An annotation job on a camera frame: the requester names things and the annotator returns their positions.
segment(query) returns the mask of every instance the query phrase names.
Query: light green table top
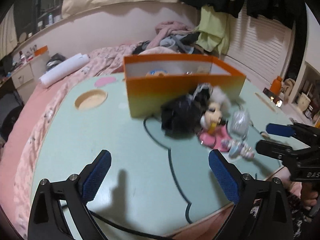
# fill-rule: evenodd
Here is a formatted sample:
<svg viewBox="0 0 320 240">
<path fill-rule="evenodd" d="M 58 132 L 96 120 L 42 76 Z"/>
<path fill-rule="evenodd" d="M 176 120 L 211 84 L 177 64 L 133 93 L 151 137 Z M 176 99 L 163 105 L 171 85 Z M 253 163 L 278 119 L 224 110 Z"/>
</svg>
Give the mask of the light green table top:
<svg viewBox="0 0 320 240">
<path fill-rule="evenodd" d="M 187 226 L 187 220 L 196 222 L 228 204 L 208 165 L 210 149 L 202 146 L 196 136 L 166 137 L 161 124 L 151 118 L 146 121 L 146 127 L 165 147 L 157 145 L 146 133 L 143 119 L 130 117 L 123 74 L 114 76 L 117 82 L 101 88 L 108 92 L 108 98 L 97 108 L 78 111 L 74 101 L 80 94 L 94 89 L 100 77 L 84 81 L 68 93 L 40 151 L 31 199 L 41 179 L 55 182 L 67 179 L 70 174 L 79 174 L 106 149 L 112 155 L 111 168 L 95 199 L 87 206 L 122 226 L 165 235 Z M 290 123 L 280 109 L 271 111 L 255 92 L 258 89 L 246 80 L 240 99 L 257 130 L 265 130 L 270 122 Z M 273 138 L 295 149 L 306 147 L 293 138 Z M 259 139 L 259 133 L 250 128 L 248 144 L 254 147 Z M 171 149 L 172 169 L 180 191 L 172 176 L 166 147 Z M 256 155 L 253 161 L 230 160 L 228 154 L 224 155 L 240 172 L 257 175 L 258 179 L 266 178 L 280 167 L 279 161 L 262 155 Z M 68 210 L 65 216 L 73 237 L 81 239 Z M 97 222 L 109 239 L 137 239 Z"/>
</svg>

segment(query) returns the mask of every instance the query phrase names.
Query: orange box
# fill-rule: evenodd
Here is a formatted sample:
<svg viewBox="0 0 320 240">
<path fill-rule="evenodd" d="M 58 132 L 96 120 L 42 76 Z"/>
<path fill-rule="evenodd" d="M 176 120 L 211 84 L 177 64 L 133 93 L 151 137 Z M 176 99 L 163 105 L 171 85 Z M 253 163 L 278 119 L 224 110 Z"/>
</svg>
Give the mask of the orange box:
<svg viewBox="0 0 320 240">
<path fill-rule="evenodd" d="M 46 51 L 48 51 L 48 46 L 44 46 L 44 47 L 42 47 L 42 48 L 40 48 L 40 49 L 37 49 L 37 50 L 35 51 L 35 57 L 36 57 L 36 56 L 39 56 L 39 55 L 41 55 L 41 54 L 44 54 Z"/>
<path fill-rule="evenodd" d="M 167 71 L 168 75 L 146 76 L 152 70 Z M 217 57 L 193 54 L 125 57 L 124 73 L 133 118 L 160 112 L 161 105 L 187 94 L 200 83 L 219 86 L 230 100 L 234 100 L 239 97 L 246 78 Z"/>
</svg>

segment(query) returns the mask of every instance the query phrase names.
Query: metal screw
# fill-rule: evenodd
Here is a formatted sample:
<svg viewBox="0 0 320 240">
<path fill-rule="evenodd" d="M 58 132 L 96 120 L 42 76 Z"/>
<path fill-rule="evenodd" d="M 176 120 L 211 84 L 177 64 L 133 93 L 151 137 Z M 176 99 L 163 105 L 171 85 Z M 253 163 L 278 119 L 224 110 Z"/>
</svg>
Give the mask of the metal screw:
<svg viewBox="0 0 320 240">
<path fill-rule="evenodd" d="M 280 184 L 281 183 L 281 179 L 277 178 L 277 177 L 274 177 L 273 178 L 273 181 L 276 183 L 276 184 Z"/>
<path fill-rule="evenodd" d="M 72 174 L 69 176 L 70 180 L 76 180 L 78 178 L 78 174 Z"/>
<path fill-rule="evenodd" d="M 47 183 L 47 181 L 48 181 L 47 179 L 41 179 L 40 184 L 41 184 L 41 185 L 44 185 L 44 184 Z"/>
<path fill-rule="evenodd" d="M 251 175 L 249 173 L 244 173 L 242 175 L 242 177 L 245 179 L 245 180 L 250 180 L 251 179 Z"/>
</svg>

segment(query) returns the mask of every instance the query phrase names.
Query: white cabinet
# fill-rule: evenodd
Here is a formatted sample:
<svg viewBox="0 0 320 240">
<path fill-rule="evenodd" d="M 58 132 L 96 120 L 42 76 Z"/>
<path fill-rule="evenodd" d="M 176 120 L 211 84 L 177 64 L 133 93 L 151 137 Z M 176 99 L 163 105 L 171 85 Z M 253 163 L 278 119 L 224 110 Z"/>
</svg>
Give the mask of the white cabinet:
<svg viewBox="0 0 320 240">
<path fill-rule="evenodd" d="M 45 65 L 49 59 L 49 52 L 46 52 L 33 58 L 12 73 L 13 84 L 24 103 L 28 101 L 38 84 L 39 78 L 45 73 Z"/>
</svg>

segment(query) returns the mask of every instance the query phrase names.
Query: plastic bag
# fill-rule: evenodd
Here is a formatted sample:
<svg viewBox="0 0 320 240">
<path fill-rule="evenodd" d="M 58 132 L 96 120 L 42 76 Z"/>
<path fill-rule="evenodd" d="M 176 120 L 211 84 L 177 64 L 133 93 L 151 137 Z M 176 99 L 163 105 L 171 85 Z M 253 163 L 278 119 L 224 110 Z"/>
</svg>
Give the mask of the plastic bag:
<svg viewBox="0 0 320 240">
<path fill-rule="evenodd" d="M 249 124 L 249 112 L 247 110 L 239 110 L 232 115 L 230 130 L 242 138 L 246 138 L 249 131 Z"/>
</svg>

